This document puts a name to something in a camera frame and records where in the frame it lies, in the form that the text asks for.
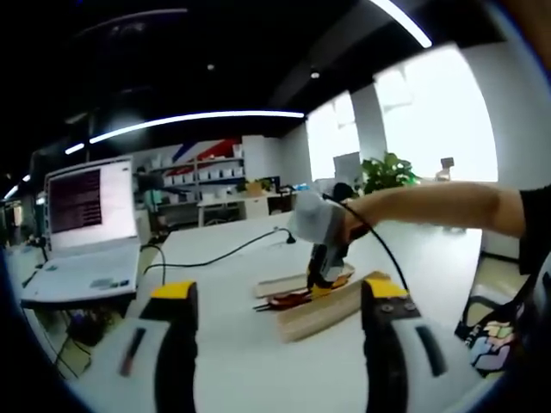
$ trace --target white cabinet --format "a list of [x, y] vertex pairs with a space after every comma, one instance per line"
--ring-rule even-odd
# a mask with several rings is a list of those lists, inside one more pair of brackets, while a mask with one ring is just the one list
[[269, 215], [268, 197], [245, 200], [242, 208], [241, 216], [245, 219], [267, 217]]

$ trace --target ceiling light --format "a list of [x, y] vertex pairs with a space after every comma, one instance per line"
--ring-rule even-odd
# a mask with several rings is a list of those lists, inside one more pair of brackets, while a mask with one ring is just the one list
[[304, 118], [304, 114], [299, 112], [284, 112], [284, 111], [278, 111], [278, 110], [230, 110], [226, 112], [206, 112], [203, 114], [183, 114], [180, 116], [172, 116], [171, 118], [150, 120], [148, 122], [139, 123], [138, 125], [123, 127], [122, 129], [117, 129], [116, 131], [104, 133], [103, 135], [96, 136], [95, 138], [90, 139], [90, 143], [96, 144], [97, 142], [101, 142], [102, 140], [113, 138], [114, 136], [122, 135], [123, 133], [138, 131], [139, 129], [145, 129], [151, 126], [166, 125], [167, 123], [182, 122], [185, 120], [230, 118], [230, 117], [240, 117], [240, 116], [275, 116], [280, 118], [297, 118], [297, 119]]
[[397, 21], [405, 30], [411, 34], [419, 44], [425, 49], [432, 46], [432, 41], [429, 37], [419, 28], [419, 26], [408, 17], [401, 9], [389, 0], [369, 0], [375, 6], [383, 9], [388, 15], [390, 15], [395, 21]]
[[3, 199], [7, 200], [11, 195], [17, 192], [17, 189], [19, 189], [19, 186], [15, 185], [12, 189], [8, 191], [8, 193], [6, 194], [6, 196], [3, 197]]
[[72, 153], [74, 153], [76, 151], [80, 151], [83, 148], [84, 148], [84, 144], [77, 144], [77, 145], [74, 145], [70, 148], [65, 149], [65, 154], [66, 155], [71, 155]]

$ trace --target computer monitor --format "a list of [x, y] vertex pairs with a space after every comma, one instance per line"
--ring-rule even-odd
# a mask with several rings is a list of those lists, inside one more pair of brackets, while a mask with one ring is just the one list
[[45, 190], [52, 251], [137, 236], [130, 157], [50, 173]]

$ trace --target power cord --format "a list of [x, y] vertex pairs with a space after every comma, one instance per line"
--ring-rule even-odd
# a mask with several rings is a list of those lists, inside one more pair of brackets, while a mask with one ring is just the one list
[[[155, 250], [157, 250], [161, 254], [161, 258], [163, 259], [163, 263], [160, 264], [160, 265], [163, 266], [163, 285], [164, 285], [164, 282], [166, 281], [166, 267], [167, 267], [166, 257], [164, 256], [164, 252], [158, 245], [155, 245], [154, 243], [147, 243], [146, 245], [142, 245], [139, 248], [139, 250], [143, 251], [147, 248], [154, 248]], [[151, 265], [144, 270], [144, 275], [150, 267], [151, 267]]]
[[255, 243], [256, 241], [259, 241], [263, 238], [266, 238], [270, 235], [273, 235], [273, 234], [276, 234], [277, 232], [280, 232], [280, 231], [284, 231], [288, 234], [288, 237], [287, 237], [287, 240], [286, 240], [286, 243], [296, 243], [296, 239], [293, 237], [293, 235], [291, 234], [291, 231], [288, 230], [287, 228], [275, 228], [273, 231], [270, 231], [270, 232], [266, 232], [265, 234], [259, 236], [259, 237], [256, 237], [256, 238], [253, 238], [251, 241], [248, 241], [246, 243], [244, 243], [243, 245], [240, 245], [238, 246], [236, 249], [234, 250], [231, 250], [230, 252], [227, 252], [225, 253], [223, 256], [219, 256], [217, 258], [214, 258], [210, 261], [205, 261], [205, 262], [198, 262], [196, 264], [167, 264], [166, 262], [163, 262], [162, 264], [152, 264], [150, 265], [149, 267], [145, 268], [144, 270], [144, 274], [147, 273], [147, 271], [149, 271], [151, 268], [158, 268], [158, 267], [163, 267], [163, 269], [166, 269], [166, 268], [195, 268], [195, 267], [205, 267], [207, 265], [210, 265], [212, 263], [215, 263], [217, 261], [220, 261], [220, 260], [223, 260], [224, 258], [227, 258], [228, 256], [230, 256], [231, 254], [235, 254], [236, 252], [242, 250], [243, 248], [251, 245], [252, 243]]
[[[31, 323], [28, 321], [27, 314], [25, 314], [25, 310], [23, 308], [21, 308], [21, 310], [22, 310], [23, 317], [25, 318], [25, 321], [27, 322], [28, 327], [31, 329], [31, 331], [33, 331], [33, 328], [31, 327]], [[78, 379], [78, 374], [76, 374], [75, 371], [71, 367], [69, 367], [67, 362], [61, 358], [61, 353], [63, 352], [63, 349], [65, 348], [65, 345], [67, 344], [67, 340], [70, 338], [69, 335], [67, 335], [67, 339], [61, 345], [61, 348], [59, 349], [59, 352], [58, 352], [58, 351], [55, 351], [55, 348], [53, 347], [53, 344], [50, 341], [50, 338], [48, 337], [48, 334], [47, 334], [46, 330], [44, 330], [43, 327], [40, 327], [40, 329], [44, 333], [44, 337], [46, 338], [46, 341], [48, 342], [48, 345], [50, 346], [52, 351], [55, 353], [55, 362], [53, 363], [53, 365], [55, 367], [57, 367], [58, 363], [61, 361], [65, 365], [65, 367], [67, 367], [67, 370], [69, 370]]]
[[67, 335], [71, 338], [71, 341], [76, 348], [78, 348], [80, 351], [82, 351], [83, 353], [86, 353], [88, 356], [91, 357], [92, 356], [91, 352], [88, 351], [86, 348], [83, 348], [80, 344], [78, 344], [77, 340], [75, 340], [73, 337], [71, 337], [71, 335], [69, 335], [68, 331], [69, 331], [69, 327], [71, 327], [72, 315], [68, 311], [65, 311], [65, 315], [70, 320], [69, 322], [65, 322], [65, 326], [67, 327]]
[[356, 219], [358, 219], [363, 225], [365, 225], [365, 227], [368, 229], [369, 232], [372, 232], [373, 235], [375, 236], [375, 238], [377, 238], [377, 241], [379, 241], [379, 243], [382, 245], [382, 248], [385, 249], [385, 251], [387, 252], [388, 256], [390, 257], [390, 260], [393, 262], [394, 264], [394, 267], [396, 267], [396, 271], [398, 272], [398, 276], [399, 276], [399, 279], [400, 281], [402, 281], [402, 286], [404, 287], [404, 289], [406, 291], [409, 291], [409, 287], [407, 286], [407, 283], [406, 283], [406, 278], [404, 278], [404, 273], [402, 273], [402, 268], [400, 268], [398, 262], [396, 261], [396, 258], [394, 257], [394, 254], [391, 252], [391, 250], [388, 248], [387, 246], [387, 243], [385, 243], [383, 241], [383, 239], [381, 238], [381, 236], [377, 233], [377, 231], [373, 228], [373, 226], [371, 226], [371, 224], [365, 220], [363, 218], [362, 215], [360, 215], [359, 213], [357, 213], [356, 211], [354, 211], [352, 208], [350, 208], [348, 205], [346, 205], [345, 203], [342, 203], [342, 202], [339, 202], [337, 200], [335, 200], [335, 198], [333, 198], [332, 196], [328, 195], [328, 194], [322, 194], [322, 197], [324, 199], [327, 199], [327, 200], [332, 200], [333, 202], [336, 202], [338, 203], [341, 207], [343, 207], [345, 210], [347, 210], [349, 213], [351, 213], [352, 215], [354, 215], [354, 217]]

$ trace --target potted plant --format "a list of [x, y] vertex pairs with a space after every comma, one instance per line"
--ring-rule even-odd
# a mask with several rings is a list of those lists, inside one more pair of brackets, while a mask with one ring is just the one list
[[399, 159], [395, 153], [385, 152], [381, 161], [372, 157], [362, 162], [363, 173], [367, 181], [363, 193], [371, 194], [385, 188], [397, 188], [417, 181], [418, 177], [412, 172], [412, 164]]

